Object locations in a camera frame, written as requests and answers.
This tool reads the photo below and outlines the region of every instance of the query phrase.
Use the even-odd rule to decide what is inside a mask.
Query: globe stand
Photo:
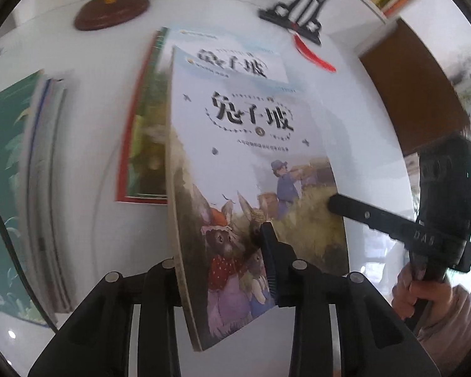
[[[81,31],[113,27],[136,18],[148,7],[149,0],[91,0],[75,17],[74,26]]]

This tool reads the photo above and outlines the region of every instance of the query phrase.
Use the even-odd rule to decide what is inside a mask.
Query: black cable
[[[44,310],[39,300],[36,298],[35,292],[33,292],[33,289],[31,288],[31,285],[28,282],[28,279],[26,278],[26,274],[24,273],[23,268],[21,267],[21,263],[19,262],[18,255],[16,254],[16,251],[13,246],[13,242],[10,239],[9,232],[5,228],[5,224],[3,222],[1,215],[0,215],[0,236],[2,237],[2,241],[5,244],[5,248],[7,248],[7,252],[9,253],[10,259],[13,262],[14,268],[16,272],[18,273],[19,279],[21,280],[21,283],[23,284],[24,289],[26,289],[26,292],[30,296],[31,301],[33,302],[37,310],[40,312],[41,316],[46,321],[47,325],[51,328],[51,330],[54,333],[56,333],[58,331],[58,328],[56,327],[54,322],[51,320],[47,312]]]

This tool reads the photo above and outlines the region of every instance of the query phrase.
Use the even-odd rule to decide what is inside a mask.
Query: metal rivet
[[[298,271],[303,271],[305,268],[307,268],[307,262],[302,261],[301,259],[297,259],[296,261],[293,261],[291,266],[297,269]]]
[[[365,280],[365,277],[359,272],[353,272],[349,275],[349,279],[354,283],[361,283]]]
[[[162,261],[162,268],[164,268],[164,269],[173,269],[174,268],[174,259],[173,258],[164,259],[164,261]]]
[[[107,282],[115,282],[115,281],[118,280],[119,276],[120,276],[120,275],[118,274],[118,272],[109,272],[109,273],[107,273],[106,276],[105,276],[105,281],[107,281]]]

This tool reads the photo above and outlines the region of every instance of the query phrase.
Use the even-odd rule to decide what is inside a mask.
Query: person's hand
[[[408,263],[398,275],[398,283],[392,289],[391,306],[403,320],[412,317],[417,299],[432,301],[432,310],[423,327],[441,321],[452,306],[452,287],[447,283],[413,281],[411,265]]]

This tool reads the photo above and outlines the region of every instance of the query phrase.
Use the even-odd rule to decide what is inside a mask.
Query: children's book
[[[39,71],[0,92],[0,216],[19,263],[30,279],[35,276],[29,267],[26,248],[29,239],[23,231],[24,226],[21,227],[26,220],[26,211],[20,206],[25,197],[19,188],[19,182],[28,175],[28,171],[20,169],[20,155],[23,147],[30,146],[34,127],[27,120],[36,118],[39,108],[45,102],[45,86],[46,78]],[[1,235],[0,311],[22,320],[46,325],[45,319],[23,286]]]
[[[139,77],[124,134],[117,201],[166,204],[167,72],[175,46],[207,66],[288,82],[275,52],[232,36],[162,28],[154,36]]]
[[[193,347],[205,350],[274,306],[252,234],[322,271],[349,271],[320,128],[300,92],[175,49],[167,146],[170,239]]]

